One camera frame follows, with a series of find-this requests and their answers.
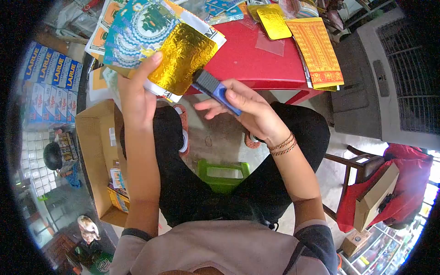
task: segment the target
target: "red plastic table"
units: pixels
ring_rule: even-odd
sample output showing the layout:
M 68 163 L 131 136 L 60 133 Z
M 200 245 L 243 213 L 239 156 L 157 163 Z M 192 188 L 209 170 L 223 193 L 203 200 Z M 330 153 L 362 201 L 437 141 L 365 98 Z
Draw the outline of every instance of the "red plastic table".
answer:
M 255 90 L 300 90 L 286 104 L 298 104 L 324 91 L 307 87 L 304 69 L 292 38 L 284 39 L 284 55 L 256 48 L 260 25 L 250 29 L 239 21 L 214 26 L 227 39 L 205 66 L 219 80 L 235 78 Z M 186 95 L 200 93 L 190 87 Z

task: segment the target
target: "air cooler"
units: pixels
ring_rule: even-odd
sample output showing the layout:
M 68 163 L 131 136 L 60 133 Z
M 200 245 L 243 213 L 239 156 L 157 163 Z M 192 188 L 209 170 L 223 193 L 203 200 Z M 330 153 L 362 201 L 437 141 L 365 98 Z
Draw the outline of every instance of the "air cooler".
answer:
M 345 85 L 332 92 L 335 130 L 440 150 L 440 91 L 418 31 L 396 8 L 335 48 Z

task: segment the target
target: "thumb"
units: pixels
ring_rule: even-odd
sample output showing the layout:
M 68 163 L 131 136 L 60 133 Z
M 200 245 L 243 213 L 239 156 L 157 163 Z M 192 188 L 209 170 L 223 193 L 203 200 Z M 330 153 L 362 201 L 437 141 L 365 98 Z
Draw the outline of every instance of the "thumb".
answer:
M 231 89 L 226 91 L 226 99 L 229 103 L 244 112 L 257 115 L 261 111 L 261 103 L 252 99 L 246 98 L 241 94 L 234 92 Z
M 132 78 L 132 83 L 136 87 L 142 87 L 148 75 L 152 73 L 162 62 L 163 54 L 157 51 L 149 58 L 145 59 L 137 68 Z

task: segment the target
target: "grille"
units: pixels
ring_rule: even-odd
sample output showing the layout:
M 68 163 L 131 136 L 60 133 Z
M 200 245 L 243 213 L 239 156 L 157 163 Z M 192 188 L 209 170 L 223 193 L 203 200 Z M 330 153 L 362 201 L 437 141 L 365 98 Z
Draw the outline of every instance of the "grille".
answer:
M 400 129 L 440 135 L 440 92 L 418 35 L 407 18 L 379 27 L 396 84 Z

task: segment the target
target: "knee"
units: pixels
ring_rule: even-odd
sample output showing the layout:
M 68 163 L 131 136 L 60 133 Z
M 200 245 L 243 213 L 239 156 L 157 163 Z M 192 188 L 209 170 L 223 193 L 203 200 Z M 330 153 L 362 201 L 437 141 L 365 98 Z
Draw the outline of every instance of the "knee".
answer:
M 307 107 L 280 102 L 274 102 L 271 106 L 292 132 L 328 144 L 330 131 L 323 115 Z

